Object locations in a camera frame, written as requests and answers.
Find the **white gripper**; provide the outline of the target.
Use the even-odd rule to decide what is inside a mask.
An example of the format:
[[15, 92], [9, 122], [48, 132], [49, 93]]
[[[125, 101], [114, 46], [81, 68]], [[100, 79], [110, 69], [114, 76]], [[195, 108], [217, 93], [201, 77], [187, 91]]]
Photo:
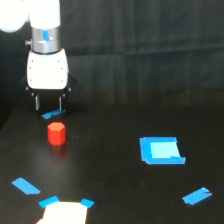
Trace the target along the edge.
[[[26, 75], [20, 80], [25, 90], [36, 92], [71, 91], [77, 80], [70, 75], [66, 52], [64, 49], [53, 54], [37, 54], [29, 51]], [[59, 97], [59, 111], [65, 112], [64, 97]], [[35, 110], [39, 111], [40, 95], [35, 96]]]

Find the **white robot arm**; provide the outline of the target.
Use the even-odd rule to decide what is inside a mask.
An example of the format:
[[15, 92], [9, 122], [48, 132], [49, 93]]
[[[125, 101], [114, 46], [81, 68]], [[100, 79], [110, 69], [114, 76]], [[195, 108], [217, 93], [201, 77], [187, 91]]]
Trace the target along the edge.
[[14, 33], [29, 22], [32, 38], [25, 77], [26, 89], [40, 108], [41, 90], [60, 91], [59, 111], [65, 111], [66, 93], [77, 81], [69, 74], [65, 50], [60, 44], [60, 0], [0, 0], [0, 31]]

